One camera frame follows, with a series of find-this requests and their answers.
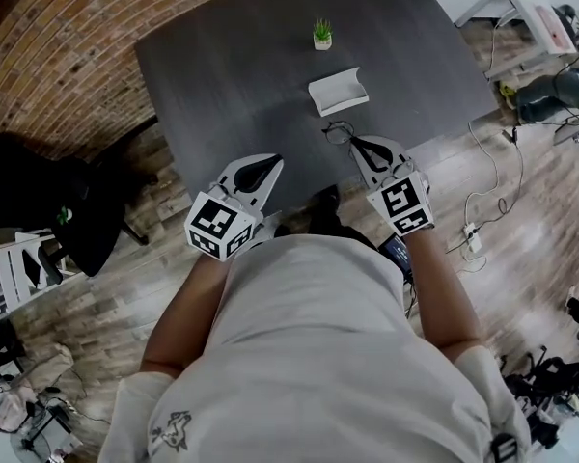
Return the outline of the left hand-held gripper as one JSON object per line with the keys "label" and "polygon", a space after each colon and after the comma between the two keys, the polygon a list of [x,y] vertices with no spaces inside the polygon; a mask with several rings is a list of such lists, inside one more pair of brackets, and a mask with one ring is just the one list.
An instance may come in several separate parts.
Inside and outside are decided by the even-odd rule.
{"label": "left hand-held gripper", "polygon": [[219,261],[232,258],[254,236],[284,168],[280,154],[254,154],[231,162],[185,220],[187,243]]}

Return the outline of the black eyeglasses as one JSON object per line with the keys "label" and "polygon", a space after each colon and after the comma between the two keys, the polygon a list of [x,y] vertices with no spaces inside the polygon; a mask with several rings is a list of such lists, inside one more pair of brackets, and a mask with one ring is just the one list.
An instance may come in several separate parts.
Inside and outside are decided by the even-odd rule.
{"label": "black eyeglasses", "polygon": [[347,121],[334,121],[324,127],[322,133],[329,144],[344,145],[354,137],[354,127]]}

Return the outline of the white box with contents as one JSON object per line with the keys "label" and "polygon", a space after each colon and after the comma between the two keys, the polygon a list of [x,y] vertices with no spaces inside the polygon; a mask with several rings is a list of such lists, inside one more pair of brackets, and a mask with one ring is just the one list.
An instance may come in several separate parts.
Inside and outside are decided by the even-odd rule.
{"label": "white box with contents", "polygon": [[366,103],[370,97],[358,80],[359,68],[351,68],[311,82],[308,92],[321,117]]}

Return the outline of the person's right forearm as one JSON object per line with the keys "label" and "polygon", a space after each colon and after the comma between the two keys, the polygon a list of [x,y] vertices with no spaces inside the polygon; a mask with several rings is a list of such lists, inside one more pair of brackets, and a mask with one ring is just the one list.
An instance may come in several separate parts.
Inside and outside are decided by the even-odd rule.
{"label": "person's right forearm", "polygon": [[434,230],[404,238],[425,340],[450,361],[483,343],[479,318]]}

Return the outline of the person's left forearm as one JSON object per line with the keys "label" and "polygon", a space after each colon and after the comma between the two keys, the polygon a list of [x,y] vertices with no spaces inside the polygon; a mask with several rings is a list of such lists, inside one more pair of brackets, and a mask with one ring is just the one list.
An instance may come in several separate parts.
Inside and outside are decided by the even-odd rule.
{"label": "person's left forearm", "polygon": [[142,372],[178,378],[204,352],[232,263],[201,255],[148,339]]}

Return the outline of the person's black shoe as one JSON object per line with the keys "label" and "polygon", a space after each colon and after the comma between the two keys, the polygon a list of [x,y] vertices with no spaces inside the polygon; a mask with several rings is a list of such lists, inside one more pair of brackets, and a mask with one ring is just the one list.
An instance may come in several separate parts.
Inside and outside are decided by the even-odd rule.
{"label": "person's black shoe", "polygon": [[315,203],[309,210],[309,233],[334,235],[342,226],[338,216],[340,194],[336,185],[331,185],[315,195]]}

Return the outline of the black device with screen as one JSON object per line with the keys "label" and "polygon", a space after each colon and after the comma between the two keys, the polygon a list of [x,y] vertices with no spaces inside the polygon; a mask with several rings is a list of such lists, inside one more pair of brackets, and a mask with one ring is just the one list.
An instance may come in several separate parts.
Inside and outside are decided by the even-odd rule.
{"label": "black device with screen", "polygon": [[396,265],[404,276],[411,274],[410,258],[403,240],[396,234],[391,235],[379,247],[378,252]]}

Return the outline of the dark grey table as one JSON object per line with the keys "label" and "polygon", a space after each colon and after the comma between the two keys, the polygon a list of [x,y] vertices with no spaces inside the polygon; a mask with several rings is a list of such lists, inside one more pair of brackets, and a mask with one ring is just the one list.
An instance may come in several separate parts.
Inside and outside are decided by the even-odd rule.
{"label": "dark grey table", "polygon": [[[332,46],[314,48],[318,19]],[[412,149],[456,135],[497,107],[458,29],[436,0],[212,0],[135,46],[161,130],[188,192],[233,160],[280,154],[266,213],[297,209],[358,173],[329,144],[311,82],[359,68],[370,101],[337,119]]]}

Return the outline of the white power strip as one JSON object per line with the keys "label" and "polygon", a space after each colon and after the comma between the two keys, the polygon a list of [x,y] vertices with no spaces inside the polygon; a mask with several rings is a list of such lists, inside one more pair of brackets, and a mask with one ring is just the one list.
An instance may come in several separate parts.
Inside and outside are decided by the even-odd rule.
{"label": "white power strip", "polygon": [[465,234],[468,250],[473,254],[477,254],[482,248],[478,227],[474,223],[468,223],[464,227],[463,231]]}

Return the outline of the small green potted plant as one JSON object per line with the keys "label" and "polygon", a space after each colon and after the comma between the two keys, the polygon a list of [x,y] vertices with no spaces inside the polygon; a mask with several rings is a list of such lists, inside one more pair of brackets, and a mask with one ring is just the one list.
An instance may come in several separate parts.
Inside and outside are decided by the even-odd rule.
{"label": "small green potted plant", "polygon": [[314,48],[326,51],[332,46],[332,25],[326,19],[318,19],[313,27]]}

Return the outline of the person's white t-shirt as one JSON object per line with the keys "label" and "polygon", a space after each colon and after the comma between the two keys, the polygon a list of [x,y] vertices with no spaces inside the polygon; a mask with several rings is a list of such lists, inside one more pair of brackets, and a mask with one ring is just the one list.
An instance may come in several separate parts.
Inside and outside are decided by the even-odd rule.
{"label": "person's white t-shirt", "polygon": [[232,262],[203,355],[119,384],[97,463],[527,463],[528,424],[483,343],[450,361],[403,278],[347,238]]}

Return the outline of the black office chair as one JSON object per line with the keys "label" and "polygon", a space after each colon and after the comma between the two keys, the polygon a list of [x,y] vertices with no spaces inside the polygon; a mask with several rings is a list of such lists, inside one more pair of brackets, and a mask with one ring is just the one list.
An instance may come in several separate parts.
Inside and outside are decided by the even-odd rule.
{"label": "black office chair", "polygon": [[40,248],[38,258],[52,282],[63,281],[57,267],[63,258],[94,277],[122,232],[149,244],[126,222],[126,201],[110,169],[73,156],[51,160],[0,133],[0,230],[51,230],[59,248]]}

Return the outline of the white side table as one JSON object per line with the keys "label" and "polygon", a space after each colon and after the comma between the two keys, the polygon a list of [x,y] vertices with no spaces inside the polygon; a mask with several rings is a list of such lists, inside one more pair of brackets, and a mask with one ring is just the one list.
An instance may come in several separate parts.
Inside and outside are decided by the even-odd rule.
{"label": "white side table", "polygon": [[[477,0],[455,21],[462,27],[474,18],[492,0]],[[497,18],[498,29],[513,20],[525,23],[533,38],[533,46],[515,57],[500,63],[491,63],[484,73],[488,81],[493,81],[514,68],[538,63],[546,57],[577,53],[573,39],[548,0],[508,0],[510,9]]]}

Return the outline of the white shelf unit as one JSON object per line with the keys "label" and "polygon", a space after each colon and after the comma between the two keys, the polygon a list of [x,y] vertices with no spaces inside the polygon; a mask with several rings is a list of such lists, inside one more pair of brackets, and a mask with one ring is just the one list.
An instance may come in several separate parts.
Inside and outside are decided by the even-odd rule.
{"label": "white shelf unit", "polygon": [[0,244],[0,320],[59,286],[40,259],[41,250],[59,248],[49,231],[17,231]]}

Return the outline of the beige cloth bag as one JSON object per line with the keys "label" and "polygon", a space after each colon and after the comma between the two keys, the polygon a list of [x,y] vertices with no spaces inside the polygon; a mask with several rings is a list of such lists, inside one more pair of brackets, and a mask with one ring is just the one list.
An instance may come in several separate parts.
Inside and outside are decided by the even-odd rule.
{"label": "beige cloth bag", "polygon": [[63,344],[54,343],[50,355],[35,363],[22,378],[33,390],[42,391],[53,385],[73,364],[70,349]]}

